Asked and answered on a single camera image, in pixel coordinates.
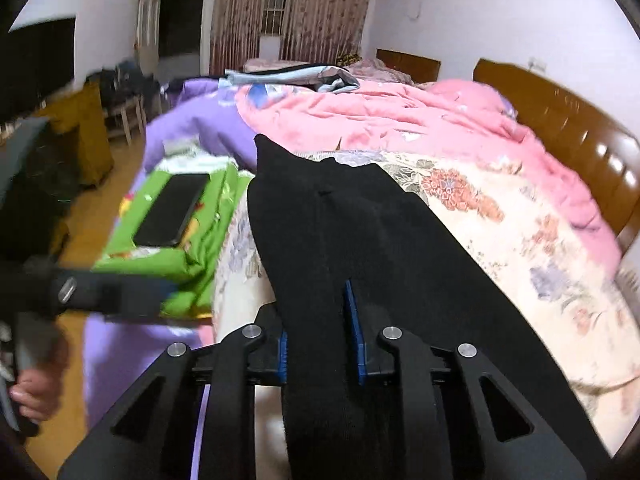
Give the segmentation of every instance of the floral curtain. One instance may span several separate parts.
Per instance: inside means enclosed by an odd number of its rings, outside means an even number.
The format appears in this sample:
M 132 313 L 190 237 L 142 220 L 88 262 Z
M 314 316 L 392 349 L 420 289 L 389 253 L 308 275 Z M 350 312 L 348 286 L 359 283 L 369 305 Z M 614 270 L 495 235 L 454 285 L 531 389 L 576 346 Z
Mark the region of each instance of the floral curtain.
M 369 0 L 289 0 L 280 58 L 335 63 L 357 53 Z
M 241 69 L 258 57 L 262 0 L 216 0 L 211 27 L 210 74 Z

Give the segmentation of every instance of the brown headboard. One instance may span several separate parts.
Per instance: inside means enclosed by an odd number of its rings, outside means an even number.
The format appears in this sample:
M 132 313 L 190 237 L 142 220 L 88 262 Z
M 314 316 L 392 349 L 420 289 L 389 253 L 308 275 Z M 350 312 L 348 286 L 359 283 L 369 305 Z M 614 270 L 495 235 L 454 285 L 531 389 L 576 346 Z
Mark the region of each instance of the brown headboard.
M 626 251 L 640 230 L 640 145 L 623 126 L 556 83 L 512 64 L 481 59 L 474 81 L 493 86 L 546 150 L 575 170 Z
M 440 62 L 428 57 L 414 56 L 404 52 L 378 49 L 376 57 L 389 68 L 411 76 L 414 83 L 428 83 L 438 80 Z

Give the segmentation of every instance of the wooden cabinet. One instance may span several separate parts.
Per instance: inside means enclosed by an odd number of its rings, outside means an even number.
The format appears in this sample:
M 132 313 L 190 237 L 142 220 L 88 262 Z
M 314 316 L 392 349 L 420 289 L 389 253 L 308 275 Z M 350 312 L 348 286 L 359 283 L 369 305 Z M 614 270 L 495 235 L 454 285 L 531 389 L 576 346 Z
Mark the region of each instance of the wooden cabinet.
M 54 99 L 34 115 L 48 117 L 53 130 L 60 135 L 78 128 L 75 151 L 81 182 L 97 186 L 113 167 L 98 85 L 87 84 L 77 92 Z

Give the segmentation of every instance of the light blue cloth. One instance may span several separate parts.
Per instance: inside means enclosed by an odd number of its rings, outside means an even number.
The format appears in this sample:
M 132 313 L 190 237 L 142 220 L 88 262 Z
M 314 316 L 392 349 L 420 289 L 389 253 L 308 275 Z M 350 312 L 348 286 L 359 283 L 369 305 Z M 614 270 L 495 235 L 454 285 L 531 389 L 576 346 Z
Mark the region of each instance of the light blue cloth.
M 220 86 L 241 86 L 250 84 L 282 84 L 312 86 L 316 92 L 339 94 L 353 92 L 360 88 L 358 80 L 348 70 L 332 65 L 284 68 L 275 73 L 244 73 L 225 70 L 226 79 Z

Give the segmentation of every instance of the black phone screen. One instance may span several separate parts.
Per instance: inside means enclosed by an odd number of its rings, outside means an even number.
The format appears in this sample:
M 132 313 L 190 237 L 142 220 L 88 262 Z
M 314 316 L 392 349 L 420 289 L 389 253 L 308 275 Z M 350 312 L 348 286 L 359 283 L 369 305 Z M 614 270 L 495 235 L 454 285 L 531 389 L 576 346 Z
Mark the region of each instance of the black phone screen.
M 133 243 L 143 247 L 178 245 L 208 182 L 205 173 L 172 176 L 140 224 Z

